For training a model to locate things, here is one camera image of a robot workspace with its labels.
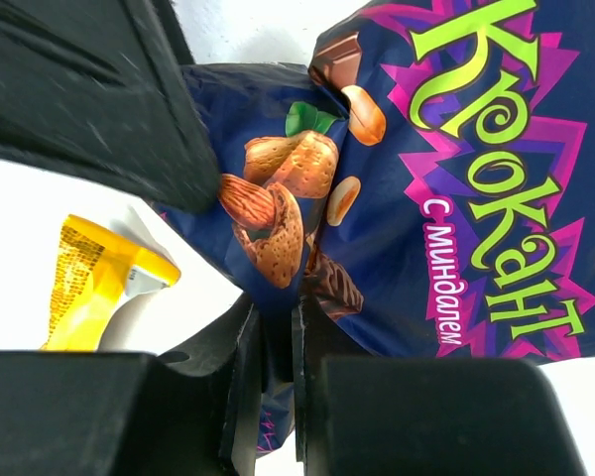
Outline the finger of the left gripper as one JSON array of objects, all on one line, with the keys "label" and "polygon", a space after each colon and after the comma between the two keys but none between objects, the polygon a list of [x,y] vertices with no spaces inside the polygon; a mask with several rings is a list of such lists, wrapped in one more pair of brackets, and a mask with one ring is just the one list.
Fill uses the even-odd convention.
[{"label": "finger of the left gripper", "polygon": [[0,1],[0,159],[190,212],[220,170],[169,1]]}]

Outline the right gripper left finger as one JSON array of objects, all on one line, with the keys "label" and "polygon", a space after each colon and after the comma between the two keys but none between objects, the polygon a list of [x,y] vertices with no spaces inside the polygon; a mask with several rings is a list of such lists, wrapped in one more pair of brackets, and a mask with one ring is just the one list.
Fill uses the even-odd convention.
[{"label": "right gripper left finger", "polygon": [[0,351],[0,475],[250,475],[261,346],[243,296],[160,356]]}]

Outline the yellow snack packet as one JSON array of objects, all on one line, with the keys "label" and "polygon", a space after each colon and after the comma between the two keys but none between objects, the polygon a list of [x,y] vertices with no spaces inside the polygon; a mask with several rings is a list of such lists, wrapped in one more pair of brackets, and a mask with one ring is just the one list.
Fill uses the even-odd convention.
[{"label": "yellow snack packet", "polygon": [[85,218],[63,222],[46,351],[95,351],[117,310],[175,285],[171,261]]}]

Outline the purple Krokant snack bag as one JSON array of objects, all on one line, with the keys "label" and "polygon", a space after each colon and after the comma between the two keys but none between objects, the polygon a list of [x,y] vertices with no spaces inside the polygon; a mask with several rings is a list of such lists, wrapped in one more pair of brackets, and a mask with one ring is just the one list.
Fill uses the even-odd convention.
[{"label": "purple Krokant snack bag", "polygon": [[595,357],[595,1],[372,1],[308,70],[183,71],[224,170],[157,213],[371,353]]}]

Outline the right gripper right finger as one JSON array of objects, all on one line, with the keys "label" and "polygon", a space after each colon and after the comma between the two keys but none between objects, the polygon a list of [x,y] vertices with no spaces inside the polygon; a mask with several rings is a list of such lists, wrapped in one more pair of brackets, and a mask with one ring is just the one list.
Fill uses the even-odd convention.
[{"label": "right gripper right finger", "polygon": [[522,360],[376,357],[314,297],[292,314],[307,475],[581,475],[551,384]]}]

